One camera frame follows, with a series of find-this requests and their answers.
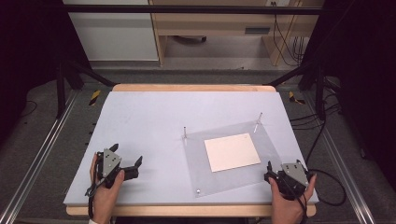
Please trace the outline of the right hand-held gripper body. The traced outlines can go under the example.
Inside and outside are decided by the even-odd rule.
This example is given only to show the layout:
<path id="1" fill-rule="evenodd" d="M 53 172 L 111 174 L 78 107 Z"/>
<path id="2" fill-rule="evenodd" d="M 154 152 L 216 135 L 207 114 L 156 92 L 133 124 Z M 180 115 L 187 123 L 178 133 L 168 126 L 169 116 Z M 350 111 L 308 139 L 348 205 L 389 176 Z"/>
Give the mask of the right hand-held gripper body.
<path id="1" fill-rule="evenodd" d="M 312 176 L 303 165 L 297 162 L 282 163 L 280 171 L 273 171 L 271 175 L 266 173 L 264 180 L 269 182 L 269 178 L 273 178 L 283 197 L 293 201 L 304 194 Z"/>

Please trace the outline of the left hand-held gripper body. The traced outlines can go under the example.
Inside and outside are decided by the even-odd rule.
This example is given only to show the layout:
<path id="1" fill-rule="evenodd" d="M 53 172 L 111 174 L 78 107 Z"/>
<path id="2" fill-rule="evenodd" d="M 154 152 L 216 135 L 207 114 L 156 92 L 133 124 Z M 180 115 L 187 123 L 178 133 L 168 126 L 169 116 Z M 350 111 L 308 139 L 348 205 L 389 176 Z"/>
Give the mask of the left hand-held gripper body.
<path id="1" fill-rule="evenodd" d="M 121 170 L 124 171 L 125 180 L 138 178 L 139 167 L 136 168 L 134 166 L 130 166 L 121 168 L 121 157 L 115 152 L 110 151 L 108 148 L 106 148 L 103 152 L 98 152 L 97 156 L 97 176 L 108 189 L 113 186 L 115 179 Z"/>

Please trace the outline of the clear acrylic plate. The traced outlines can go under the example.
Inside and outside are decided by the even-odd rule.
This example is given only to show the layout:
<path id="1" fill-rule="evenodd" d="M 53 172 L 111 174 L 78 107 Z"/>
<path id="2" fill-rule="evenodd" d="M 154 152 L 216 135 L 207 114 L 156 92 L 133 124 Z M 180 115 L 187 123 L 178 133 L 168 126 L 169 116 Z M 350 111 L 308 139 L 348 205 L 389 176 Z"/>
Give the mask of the clear acrylic plate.
<path id="1" fill-rule="evenodd" d="M 275 168 L 280 166 L 281 159 L 267 131 L 261 124 L 257 132 L 254 133 L 255 123 L 256 121 L 249 121 L 187 134 L 187 139 L 183 139 L 183 147 L 189 167 L 192 192 L 195 196 L 204 197 L 206 195 L 260 183 L 263 181 L 263 176 L 267 171 L 268 161 Z M 213 173 L 205 150 L 205 140 L 241 133 L 250 134 L 261 162 L 259 164 Z"/>

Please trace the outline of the person's right hand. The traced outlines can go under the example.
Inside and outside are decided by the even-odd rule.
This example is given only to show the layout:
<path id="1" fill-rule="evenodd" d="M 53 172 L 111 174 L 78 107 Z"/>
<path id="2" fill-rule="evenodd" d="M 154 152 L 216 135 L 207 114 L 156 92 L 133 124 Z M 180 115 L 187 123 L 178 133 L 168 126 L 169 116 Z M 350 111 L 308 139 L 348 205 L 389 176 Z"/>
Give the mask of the person's right hand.
<path id="1" fill-rule="evenodd" d="M 272 191 L 272 224 L 298 224 L 305 211 L 298 200 L 286 200 L 280 193 L 273 178 L 269 178 Z"/>

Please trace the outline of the person's left hand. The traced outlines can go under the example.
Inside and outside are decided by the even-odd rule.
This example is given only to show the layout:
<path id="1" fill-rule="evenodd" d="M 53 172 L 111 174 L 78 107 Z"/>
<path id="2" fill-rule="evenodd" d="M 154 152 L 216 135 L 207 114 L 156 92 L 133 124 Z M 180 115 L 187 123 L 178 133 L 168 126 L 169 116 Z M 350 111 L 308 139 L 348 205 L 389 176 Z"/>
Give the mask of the person's left hand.
<path id="1" fill-rule="evenodd" d="M 100 186 L 92 202 L 93 217 L 89 224 L 110 224 L 110 219 L 119 196 L 120 187 L 124 181 L 124 171 L 119 171 L 110 189 Z"/>

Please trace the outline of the cream square sheet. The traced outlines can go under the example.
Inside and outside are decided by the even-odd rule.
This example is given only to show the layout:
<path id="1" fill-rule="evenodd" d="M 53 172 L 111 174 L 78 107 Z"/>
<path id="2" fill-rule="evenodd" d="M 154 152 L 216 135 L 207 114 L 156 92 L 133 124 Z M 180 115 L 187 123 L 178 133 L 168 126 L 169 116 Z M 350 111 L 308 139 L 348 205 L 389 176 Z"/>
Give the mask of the cream square sheet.
<path id="1" fill-rule="evenodd" d="M 261 162 L 249 133 L 205 140 L 205 150 L 213 173 Z"/>

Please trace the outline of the yellow clamp left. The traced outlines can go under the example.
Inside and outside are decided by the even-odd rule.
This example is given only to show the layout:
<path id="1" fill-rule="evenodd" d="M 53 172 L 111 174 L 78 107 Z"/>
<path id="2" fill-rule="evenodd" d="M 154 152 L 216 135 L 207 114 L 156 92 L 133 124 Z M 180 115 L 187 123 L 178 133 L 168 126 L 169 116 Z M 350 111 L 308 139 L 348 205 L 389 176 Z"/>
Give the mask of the yellow clamp left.
<path id="1" fill-rule="evenodd" d="M 100 90 L 94 91 L 94 93 L 92 94 L 92 98 L 91 98 L 91 100 L 89 102 L 89 105 L 95 105 L 95 103 L 97 101 L 97 98 L 100 95 L 100 92 L 101 92 Z"/>

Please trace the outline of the yellow clamp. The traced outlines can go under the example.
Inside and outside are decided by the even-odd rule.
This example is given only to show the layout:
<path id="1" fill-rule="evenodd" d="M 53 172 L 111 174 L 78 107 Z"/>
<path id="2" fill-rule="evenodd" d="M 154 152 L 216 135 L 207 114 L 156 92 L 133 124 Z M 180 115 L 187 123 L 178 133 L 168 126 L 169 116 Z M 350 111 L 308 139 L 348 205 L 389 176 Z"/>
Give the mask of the yellow clamp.
<path id="1" fill-rule="evenodd" d="M 94 91 L 94 93 L 92 94 L 92 98 L 91 98 L 91 100 L 89 102 L 89 105 L 95 105 L 95 103 L 97 101 L 97 98 L 100 95 L 100 92 L 101 92 L 100 90 Z"/>
<path id="2" fill-rule="evenodd" d="M 289 99 L 290 99 L 290 102 L 293 102 L 293 103 L 296 103 L 299 105 L 305 105 L 305 100 L 296 99 L 294 96 L 294 93 L 292 91 L 289 91 Z"/>

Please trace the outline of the yellow clamp right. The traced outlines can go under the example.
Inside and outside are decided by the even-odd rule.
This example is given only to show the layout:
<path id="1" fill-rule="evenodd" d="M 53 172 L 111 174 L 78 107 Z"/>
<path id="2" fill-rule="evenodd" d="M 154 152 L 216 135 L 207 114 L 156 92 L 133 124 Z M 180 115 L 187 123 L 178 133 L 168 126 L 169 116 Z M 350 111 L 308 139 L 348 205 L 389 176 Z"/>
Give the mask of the yellow clamp right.
<path id="1" fill-rule="evenodd" d="M 289 99 L 290 99 L 290 102 L 293 102 L 293 103 L 296 103 L 299 105 L 305 105 L 305 100 L 296 99 L 294 96 L 294 93 L 292 91 L 289 91 Z"/>

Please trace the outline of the wooden table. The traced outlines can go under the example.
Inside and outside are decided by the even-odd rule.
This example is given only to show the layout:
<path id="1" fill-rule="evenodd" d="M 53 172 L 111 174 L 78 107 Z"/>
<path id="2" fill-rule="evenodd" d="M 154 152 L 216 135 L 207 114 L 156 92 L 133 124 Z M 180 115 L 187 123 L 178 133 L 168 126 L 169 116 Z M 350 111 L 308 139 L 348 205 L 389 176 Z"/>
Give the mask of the wooden table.
<path id="1" fill-rule="evenodd" d="M 276 92 L 272 86 L 248 85 L 149 85 L 119 84 L 113 91 L 268 91 Z M 177 205 L 117 205 L 114 215 L 122 217 L 268 217 L 270 203 L 235 204 L 177 204 Z M 85 215 L 88 202 L 84 205 L 68 206 L 71 216 Z"/>

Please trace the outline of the black metal stand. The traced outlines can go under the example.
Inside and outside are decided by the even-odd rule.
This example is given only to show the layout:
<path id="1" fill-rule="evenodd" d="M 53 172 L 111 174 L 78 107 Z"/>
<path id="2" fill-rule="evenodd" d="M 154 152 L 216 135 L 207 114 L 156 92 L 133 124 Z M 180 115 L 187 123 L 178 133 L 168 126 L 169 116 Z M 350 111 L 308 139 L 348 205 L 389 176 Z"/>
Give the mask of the black metal stand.
<path id="1" fill-rule="evenodd" d="M 281 83 L 302 75 L 300 82 L 298 83 L 298 88 L 301 91 L 309 90 L 313 84 L 316 84 L 316 94 L 315 94 L 315 112 L 317 113 L 320 120 L 326 119 L 323 91 L 324 91 L 324 73 L 319 63 L 314 60 L 303 63 L 299 67 L 289 71 L 286 75 L 279 77 L 268 83 L 268 86 L 276 87 Z"/>
<path id="2" fill-rule="evenodd" d="M 80 63 L 74 61 L 60 61 L 58 67 L 56 68 L 56 88 L 58 102 L 56 116 L 57 119 L 62 116 L 66 107 L 64 82 L 67 81 L 73 90 L 81 90 L 84 86 L 84 83 L 80 77 L 80 74 L 85 74 L 108 87 L 114 87 L 117 85 L 116 82 L 102 77 L 101 75 L 94 72 L 91 68 L 83 66 Z"/>

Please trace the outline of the white cabinet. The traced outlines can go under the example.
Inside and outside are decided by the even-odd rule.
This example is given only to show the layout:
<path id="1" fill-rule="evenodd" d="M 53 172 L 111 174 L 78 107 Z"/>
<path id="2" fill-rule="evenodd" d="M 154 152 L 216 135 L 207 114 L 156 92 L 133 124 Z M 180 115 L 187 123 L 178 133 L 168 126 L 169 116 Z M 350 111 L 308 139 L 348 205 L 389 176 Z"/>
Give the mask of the white cabinet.
<path id="1" fill-rule="evenodd" d="M 70 13 L 91 62 L 157 61 L 149 13 Z"/>

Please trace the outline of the black curtain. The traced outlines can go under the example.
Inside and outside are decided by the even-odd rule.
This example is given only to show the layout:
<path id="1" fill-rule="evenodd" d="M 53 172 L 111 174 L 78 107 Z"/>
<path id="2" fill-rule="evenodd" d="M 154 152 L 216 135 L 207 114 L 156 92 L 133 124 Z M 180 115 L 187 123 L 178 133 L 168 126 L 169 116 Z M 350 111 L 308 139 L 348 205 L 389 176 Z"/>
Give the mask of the black curtain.
<path id="1" fill-rule="evenodd" d="M 88 68 L 64 0 L 0 0 L 0 143 L 9 137 L 30 89 L 56 78 L 60 63 Z"/>
<path id="2" fill-rule="evenodd" d="M 396 0 L 324 0 L 304 58 L 341 83 L 361 146 L 396 188 Z"/>

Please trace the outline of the wooden desk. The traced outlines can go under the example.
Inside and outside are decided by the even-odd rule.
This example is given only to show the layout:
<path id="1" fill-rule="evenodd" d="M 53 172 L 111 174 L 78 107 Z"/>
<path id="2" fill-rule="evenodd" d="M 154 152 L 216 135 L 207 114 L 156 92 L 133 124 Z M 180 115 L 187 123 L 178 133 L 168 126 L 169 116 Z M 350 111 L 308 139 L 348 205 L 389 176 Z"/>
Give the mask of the wooden desk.
<path id="1" fill-rule="evenodd" d="M 322 7 L 324 0 L 148 0 L 152 6 Z M 287 53 L 292 37 L 309 37 L 316 15 L 154 13 L 160 37 L 256 35 L 262 38 L 272 65 Z"/>

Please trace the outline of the aluminium floor rail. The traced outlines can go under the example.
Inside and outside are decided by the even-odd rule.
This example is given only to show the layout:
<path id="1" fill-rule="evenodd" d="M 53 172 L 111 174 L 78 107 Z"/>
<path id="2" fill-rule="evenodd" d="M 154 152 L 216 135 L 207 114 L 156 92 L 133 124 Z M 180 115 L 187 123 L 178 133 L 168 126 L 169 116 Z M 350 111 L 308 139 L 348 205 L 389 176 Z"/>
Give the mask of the aluminium floor rail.
<path id="1" fill-rule="evenodd" d="M 55 144 L 65 122 L 67 121 L 67 118 L 75 104 L 76 99 L 78 98 L 78 95 L 78 91 L 70 91 L 64 112 L 62 112 L 59 117 L 56 118 L 51 124 L 49 132 L 46 134 L 46 137 L 40 145 L 39 150 L 35 154 L 34 159 L 29 164 L 29 168 L 24 173 L 23 179 L 16 188 L 12 198 L 7 203 L 6 208 L 0 214 L 0 224 L 12 224 L 18 213 L 21 211 L 21 208 L 31 191 L 33 184 L 39 176 L 39 173 L 42 170 L 42 167 L 45 164 L 46 159 L 53 148 L 53 145 Z"/>
<path id="2" fill-rule="evenodd" d="M 327 205 L 324 202 L 318 203 L 318 213 L 322 217 L 327 216 L 331 223 L 375 224 L 374 216 L 363 199 L 361 191 L 347 167 L 346 161 L 342 158 L 331 136 L 331 132 L 327 128 L 327 125 L 330 124 L 332 113 L 338 107 L 338 101 L 334 96 L 328 94 L 324 96 L 322 103 L 326 109 L 329 109 L 329 112 L 325 113 L 326 121 L 322 125 L 323 130 L 319 134 L 319 142 L 323 146 L 322 150 L 327 152 L 328 161 L 332 164 L 330 170 L 345 189 L 346 201 L 343 205 L 339 206 Z"/>

